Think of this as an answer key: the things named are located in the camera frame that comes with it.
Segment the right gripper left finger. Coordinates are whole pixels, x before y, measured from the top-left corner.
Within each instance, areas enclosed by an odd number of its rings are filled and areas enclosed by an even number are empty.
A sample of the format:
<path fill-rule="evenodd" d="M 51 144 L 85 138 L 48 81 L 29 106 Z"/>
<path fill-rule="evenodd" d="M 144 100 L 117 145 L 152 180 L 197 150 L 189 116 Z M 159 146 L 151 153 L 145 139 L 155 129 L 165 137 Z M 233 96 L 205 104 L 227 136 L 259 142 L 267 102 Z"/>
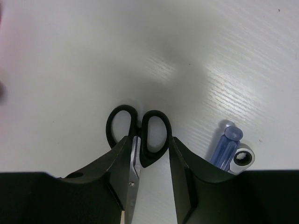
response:
<path fill-rule="evenodd" d="M 55 178 L 1 173 L 3 224 L 118 224 L 127 200 L 131 139 L 124 137 L 87 166 Z"/>

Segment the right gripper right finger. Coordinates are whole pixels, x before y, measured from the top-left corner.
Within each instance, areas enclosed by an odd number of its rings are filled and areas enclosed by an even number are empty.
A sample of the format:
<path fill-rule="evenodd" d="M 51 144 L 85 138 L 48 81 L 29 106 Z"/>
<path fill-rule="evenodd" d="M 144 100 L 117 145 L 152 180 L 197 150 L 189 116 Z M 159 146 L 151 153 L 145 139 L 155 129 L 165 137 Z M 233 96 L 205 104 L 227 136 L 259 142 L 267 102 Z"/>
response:
<path fill-rule="evenodd" d="M 225 172 L 190 151 L 169 145 L 177 221 L 180 224 L 296 224 L 297 170 Z"/>

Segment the black handled scissors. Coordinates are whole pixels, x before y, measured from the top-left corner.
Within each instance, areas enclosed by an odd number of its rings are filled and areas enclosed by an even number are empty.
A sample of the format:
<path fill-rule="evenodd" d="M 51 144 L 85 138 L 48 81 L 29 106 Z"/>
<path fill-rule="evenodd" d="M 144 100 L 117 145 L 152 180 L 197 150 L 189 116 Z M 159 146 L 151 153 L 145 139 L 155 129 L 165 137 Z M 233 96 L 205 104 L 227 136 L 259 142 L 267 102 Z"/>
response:
<path fill-rule="evenodd" d="M 130 105 L 120 105 L 112 110 L 106 123 L 106 137 L 110 147 L 114 147 L 117 141 L 113 134 L 112 123 L 115 116 L 126 111 L 130 114 L 131 121 L 128 130 L 128 137 L 131 139 L 131 158 L 128 178 L 127 201 L 124 209 L 124 216 L 121 223 L 132 223 L 136 199 L 139 189 L 139 180 L 141 168 L 146 168 L 159 160 L 169 148 L 169 141 L 172 135 L 171 124 L 168 117 L 161 111 L 151 110 L 144 114 L 142 121 L 138 121 L 137 110 Z M 166 130 L 166 139 L 164 144 L 157 152 L 151 152 L 148 147 L 148 130 L 152 117 L 161 119 Z"/>

